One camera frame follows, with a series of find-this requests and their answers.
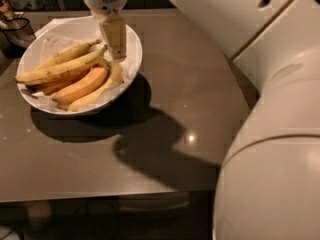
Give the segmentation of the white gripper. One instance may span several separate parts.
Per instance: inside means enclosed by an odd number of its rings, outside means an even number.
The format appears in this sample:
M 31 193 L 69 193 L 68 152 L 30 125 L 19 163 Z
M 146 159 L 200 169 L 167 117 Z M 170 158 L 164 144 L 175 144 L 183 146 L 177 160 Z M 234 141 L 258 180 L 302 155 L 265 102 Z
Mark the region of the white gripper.
M 107 16 L 99 23 L 101 34 L 107 43 L 109 53 L 113 60 L 126 57 L 126 24 L 118 13 L 128 0 L 83 0 L 95 17 Z

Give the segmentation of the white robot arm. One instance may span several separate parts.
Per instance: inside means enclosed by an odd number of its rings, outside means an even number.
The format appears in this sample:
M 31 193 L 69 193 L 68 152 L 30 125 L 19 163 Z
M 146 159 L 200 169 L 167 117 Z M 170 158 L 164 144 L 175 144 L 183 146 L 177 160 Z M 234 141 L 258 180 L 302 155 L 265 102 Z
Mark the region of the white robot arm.
M 214 240 L 320 240 L 320 8 L 315 0 L 169 0 L 260 98 L 222 163 Z

